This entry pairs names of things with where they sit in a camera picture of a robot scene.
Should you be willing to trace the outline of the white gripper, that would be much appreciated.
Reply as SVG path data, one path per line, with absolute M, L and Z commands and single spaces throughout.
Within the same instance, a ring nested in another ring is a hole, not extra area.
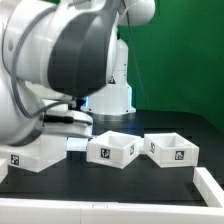
M 92 136 L 93 119 L 80 111 L 48 111 L 44 115 L 44 134 L 89 138 Z

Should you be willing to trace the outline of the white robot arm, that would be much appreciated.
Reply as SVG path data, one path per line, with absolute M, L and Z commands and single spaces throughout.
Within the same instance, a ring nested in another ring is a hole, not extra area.
M 146 24 L 154 13 L 154 0 L 0 0 L 0 144 L 89 136 L 89 116 L 55 108 L 106 86 L 117 27 Z

